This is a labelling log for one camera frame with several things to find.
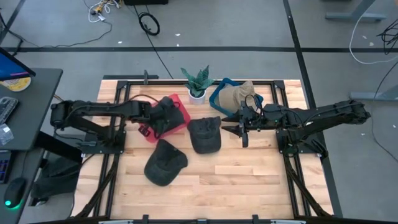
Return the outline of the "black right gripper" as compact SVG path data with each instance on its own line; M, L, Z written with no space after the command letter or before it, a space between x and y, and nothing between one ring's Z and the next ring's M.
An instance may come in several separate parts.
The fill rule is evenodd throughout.
M237 135L242 138L242 147L246 148L249 145L248 131L249 128L259 131L260 121L262 115L254 111L252 106L248 106L245 102L241 102L241 115L233 114L222 119L223 122L239 122L241 120L241 127L236 126L222 126L221 128L227 132Z

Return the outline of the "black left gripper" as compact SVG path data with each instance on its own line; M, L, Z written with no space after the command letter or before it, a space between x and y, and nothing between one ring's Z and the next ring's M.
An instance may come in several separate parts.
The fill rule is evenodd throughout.
M161 137L169 127L172 108L174 108L173 100L162 98L150 109L150 120L139 127L139 132L145 137L150 133L155 137Z

